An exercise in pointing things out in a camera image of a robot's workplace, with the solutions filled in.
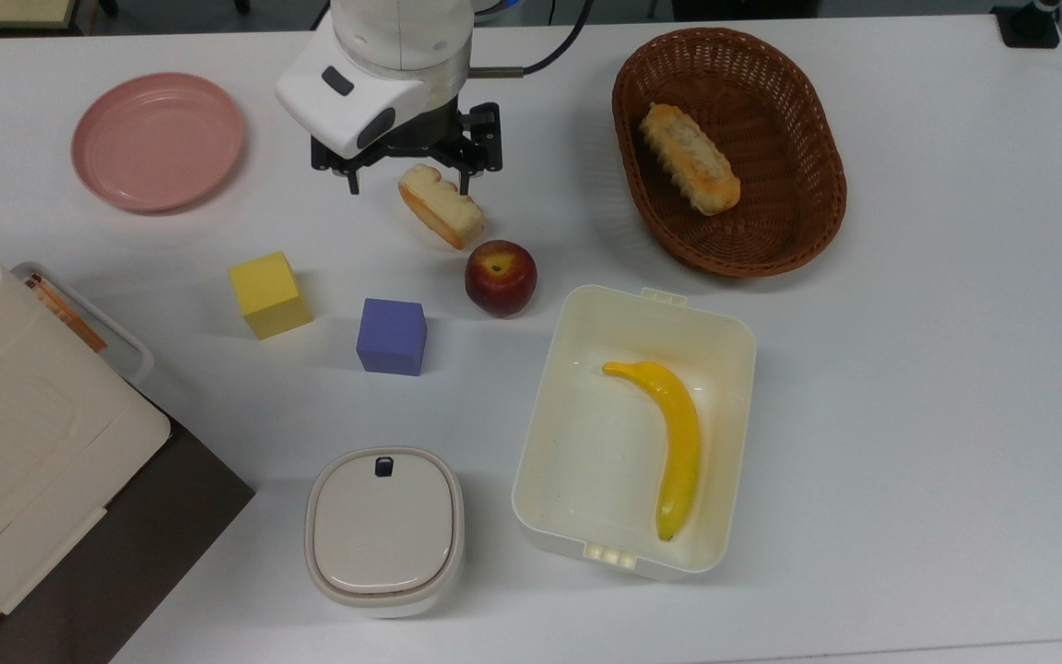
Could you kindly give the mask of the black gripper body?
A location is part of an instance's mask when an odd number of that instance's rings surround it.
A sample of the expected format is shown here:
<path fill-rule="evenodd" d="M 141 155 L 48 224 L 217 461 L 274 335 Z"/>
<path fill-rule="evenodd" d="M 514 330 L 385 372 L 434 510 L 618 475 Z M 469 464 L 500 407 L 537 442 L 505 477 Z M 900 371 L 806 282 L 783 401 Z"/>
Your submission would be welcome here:
<path fill-rule="evenodd" d="M 404 123 L 397 121 L 395 109 L 388 108 L 372 119 L 362 136 L 352 144 L 360 148 L 359 154 L 343 157 L 319 138 L 312 137 L 312 168 L 345 177 L 346 161 L 357 161 L 363 169 L 386 157 L 440 163 L 440 154 L 468 156 L 479 167 L 478 175 L 497 172 L 504 165 L 501 115 L 497 102 L 484 102 L 469 113 L 461 113 L 458 104 L 450 101 Z"/>

